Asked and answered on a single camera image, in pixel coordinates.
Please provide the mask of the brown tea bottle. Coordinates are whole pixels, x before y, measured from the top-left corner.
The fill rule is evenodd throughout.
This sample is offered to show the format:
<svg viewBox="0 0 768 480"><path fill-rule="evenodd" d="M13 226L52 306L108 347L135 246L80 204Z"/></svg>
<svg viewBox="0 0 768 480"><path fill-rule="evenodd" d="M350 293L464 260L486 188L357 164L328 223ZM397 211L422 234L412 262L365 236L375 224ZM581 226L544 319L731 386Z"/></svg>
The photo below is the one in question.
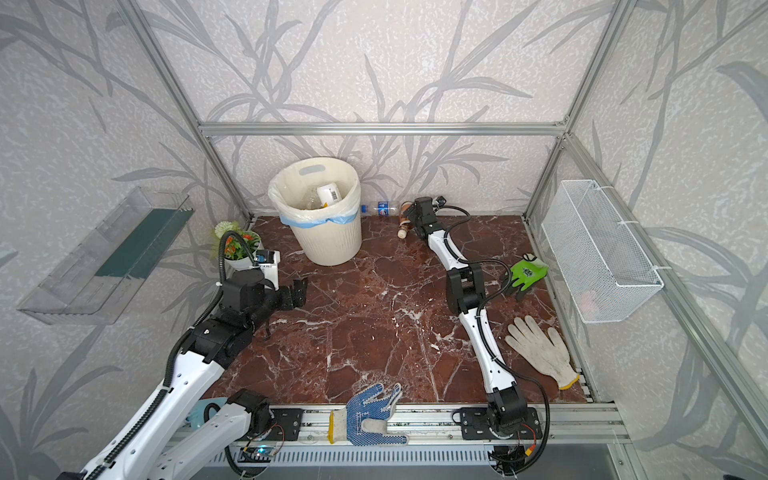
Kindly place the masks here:
<svg viewBox="0 0 768 480"><path fill-rule="evenodd" d="M399 239L405 239L408 235L408 231L411 225L411 220L408 217L408 211L411 208L413 203L411 201L406 201L401 204L399 209L399 227L397 236Z"/></svg>

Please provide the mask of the white label bottle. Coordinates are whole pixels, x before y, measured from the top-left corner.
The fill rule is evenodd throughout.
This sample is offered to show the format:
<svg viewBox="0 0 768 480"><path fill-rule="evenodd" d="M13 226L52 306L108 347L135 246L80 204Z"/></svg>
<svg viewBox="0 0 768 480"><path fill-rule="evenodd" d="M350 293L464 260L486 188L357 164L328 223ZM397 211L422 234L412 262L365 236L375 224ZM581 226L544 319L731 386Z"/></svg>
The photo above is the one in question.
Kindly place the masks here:
<svg viewBox="0 0 768 480"><path fill-rule="evenodd" d="M331 182L325 185L321 185L316 188L316 193L322 208L339 203L343 196L340 193L338 185L335 182Z"/></svg>

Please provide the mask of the clear crushed plastic bottle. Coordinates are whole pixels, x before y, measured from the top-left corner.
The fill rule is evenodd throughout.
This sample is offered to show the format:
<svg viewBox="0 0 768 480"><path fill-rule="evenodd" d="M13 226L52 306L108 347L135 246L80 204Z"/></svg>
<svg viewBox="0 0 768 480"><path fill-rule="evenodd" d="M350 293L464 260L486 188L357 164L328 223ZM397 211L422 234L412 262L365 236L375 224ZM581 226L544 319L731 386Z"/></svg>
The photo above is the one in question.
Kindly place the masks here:
<svg viewBox="0 0 768 480"><path fill-rule="evenodd" d="M305 210L317 210L324 206L316 189L309 190L302 200L302 208Z"/></svg>

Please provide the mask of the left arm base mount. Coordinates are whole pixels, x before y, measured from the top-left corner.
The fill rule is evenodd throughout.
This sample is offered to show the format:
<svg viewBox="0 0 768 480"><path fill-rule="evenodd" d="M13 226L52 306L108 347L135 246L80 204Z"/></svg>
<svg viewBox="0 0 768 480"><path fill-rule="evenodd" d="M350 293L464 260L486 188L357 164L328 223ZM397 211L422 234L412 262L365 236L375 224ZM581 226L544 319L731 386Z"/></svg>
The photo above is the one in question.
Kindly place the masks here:
<svg viewBox="0 0 768 480"><path fill-rule="evenodd" d="M251 415L242 441L287 441L299 438L304 410L301 408L266 408Z"/></svg>

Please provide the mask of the blue label bottle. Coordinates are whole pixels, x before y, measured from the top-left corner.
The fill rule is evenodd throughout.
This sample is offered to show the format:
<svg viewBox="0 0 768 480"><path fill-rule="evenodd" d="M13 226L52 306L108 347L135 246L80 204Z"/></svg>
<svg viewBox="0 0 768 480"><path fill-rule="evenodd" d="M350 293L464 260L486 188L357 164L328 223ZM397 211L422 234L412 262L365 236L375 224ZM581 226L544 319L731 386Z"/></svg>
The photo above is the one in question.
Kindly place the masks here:
<svg viewBox="0 0 768 480"><path fill-rule="evenodd" d="M399 214L399 207L388 201L378 201L370 204L362 204L360 212L364 216L397 216Z"/></svg>

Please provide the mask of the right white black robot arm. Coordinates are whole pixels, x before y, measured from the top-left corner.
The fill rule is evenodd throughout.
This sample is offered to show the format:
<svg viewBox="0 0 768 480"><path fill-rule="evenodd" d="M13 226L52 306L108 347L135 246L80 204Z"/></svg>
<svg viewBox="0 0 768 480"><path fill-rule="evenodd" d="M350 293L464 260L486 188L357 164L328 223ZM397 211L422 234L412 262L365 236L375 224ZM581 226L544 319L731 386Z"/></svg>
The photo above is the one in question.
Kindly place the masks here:
<svg viewBox="0 0 768 480"><path fill-rule="evenodd" d="M499 290L486 293L482 266L496 264L508 270L509 266L498 259L469 260L459 251L450 232L438 219L441 210L454 207L442 197L419 197L401 205L401 214L409 221L410 229L425 241L439 258L446 271L446 300L449 310L463 325L472 343L481 368L487 398L487 418L490 432L501 438L511 437L524 426L533 423L527 419L529 407L519 388L521 380L537 386L544 401L544 424L538 441L549 439L549 399L541 382L512 370L503 360L488 320L488 303L508 288L505 282Z"/></svg>

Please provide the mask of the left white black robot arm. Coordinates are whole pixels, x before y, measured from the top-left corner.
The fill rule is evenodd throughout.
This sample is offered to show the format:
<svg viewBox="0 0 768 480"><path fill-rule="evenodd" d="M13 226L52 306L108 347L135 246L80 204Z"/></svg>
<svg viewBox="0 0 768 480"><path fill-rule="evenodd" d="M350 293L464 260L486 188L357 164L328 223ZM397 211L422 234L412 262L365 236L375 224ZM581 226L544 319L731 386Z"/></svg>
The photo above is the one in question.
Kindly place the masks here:
<svg viewBox="0 0 768 480"><path fill-rule="evenodd" d="M254 268L224 279L221 308L188 329L172 347L154 393L94 458L61 479L189 479L237 440L270 434L276 422L268 399L242 389L174 447L169 440L203 394L277 311L306 302L308 281L276 286Z"/></svg>

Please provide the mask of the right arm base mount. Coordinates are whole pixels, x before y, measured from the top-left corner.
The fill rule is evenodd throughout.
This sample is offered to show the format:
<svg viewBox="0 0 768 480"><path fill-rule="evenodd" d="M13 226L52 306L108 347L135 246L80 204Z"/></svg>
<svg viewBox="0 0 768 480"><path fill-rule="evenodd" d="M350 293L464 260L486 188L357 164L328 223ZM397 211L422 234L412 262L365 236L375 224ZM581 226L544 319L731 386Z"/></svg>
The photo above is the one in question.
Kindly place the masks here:
<svg viewBox="0 0 768 480"><path fill-rule="evenodd" d="M529 407L524 417L502 424L487 407L463 407L454 410L451 420L460 427L463 440L528 441L543 438L545 420L535 408Z"/></svg>

